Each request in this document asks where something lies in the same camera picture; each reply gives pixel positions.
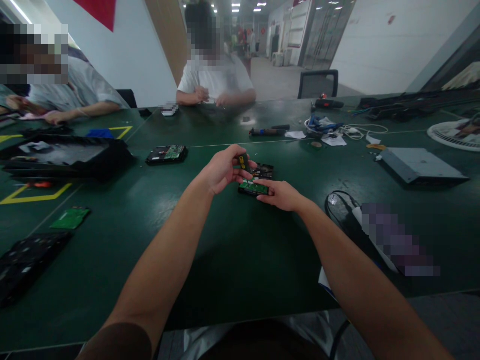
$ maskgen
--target gray metal box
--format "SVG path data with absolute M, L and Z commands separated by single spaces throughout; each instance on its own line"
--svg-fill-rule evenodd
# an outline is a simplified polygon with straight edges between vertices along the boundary
M 407 184 L 454 186 L 469 180 L 424 148 L 390 147 L 382 151 L 381 156 Z

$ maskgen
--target black cable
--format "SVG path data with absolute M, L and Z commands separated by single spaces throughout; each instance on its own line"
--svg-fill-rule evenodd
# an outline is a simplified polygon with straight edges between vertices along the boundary
M 335 191 L 332 191 L 331 193 L 329 193 L 325 199 L 325 214 L 331 219 L 331 215 L 333 215 L 333 217 L 335 218 L 338 226 L 343 230 L 343 232 L 346 234 L 346 229 L 343 227 L 342 223 L 340 222 L 340 220 L 337 218 L 337 216 L 334 214 L 334 212 L 332 211 L 332 209 L 330 208 L 330 201 L 329 201 L 329 198 L 331 195 L 333 194 L 345 194 L 347 195 L 349 198 L 350 198 L 350 201 L 351 203 L 353 204 L 353 206 L 355 208 L 358 208 L 360 207 L 360 204 L 358 203 L 357 200 L 354 199 L 354 197 L 352 195 L 350 195 L 348 192 L 345 192 L 345 191 L 342 191 L 342 190 L 335 190 Z M 345 202 L 345 199 L 338 195 L 338 197 L 345 203 L 345 205 L 347 205 L 347 203 Z
M 339 348 L 340 340 L 342 339 L 342 335 L 344 334 L 345 330 L 350 325 L 350 321 L 346 320 L 341 326 L 340 329 L 338 329 L 336 335 L 335 335 L 335 340 L 333 340 L 333 345 L 331 346 L 331 351 L 330 351 L 330 360 L 335 359 L 335 355 L 337 355 L 337 350 Z

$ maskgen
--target glass door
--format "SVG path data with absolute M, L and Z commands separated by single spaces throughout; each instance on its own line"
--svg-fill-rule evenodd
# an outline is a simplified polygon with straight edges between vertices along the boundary
M 329 70 L 347 27 L 355 1 L 315 0 L 313 23 L 302 66 Z

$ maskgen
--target red flag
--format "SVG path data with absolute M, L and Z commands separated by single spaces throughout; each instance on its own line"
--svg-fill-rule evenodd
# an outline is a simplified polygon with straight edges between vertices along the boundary
M 115 6 L 117 0 L 73 0 L 90 15 L 102 23 L 112 33 L 115 24 Z

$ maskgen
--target white shirt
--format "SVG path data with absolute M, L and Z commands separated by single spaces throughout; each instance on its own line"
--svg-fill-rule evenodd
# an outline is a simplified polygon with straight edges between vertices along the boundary
M 197 86 L 208 89 L 209 103 L 215 103 L 223 93 L 244 93 L 254 88 L 244 64 L 234 55 L 222 56 L 215 65 L 198 56 L 187 61 L 178 90 L 193 94 Z
M 31 85 L 28 100 L 47 110 L 70 111 L 94 105 L 98 102 L 112 102 L 121 109 L 130 109 L 120 94 L 96 71 L 93 66 L 75 57 L 68 57 L 67 84 Z

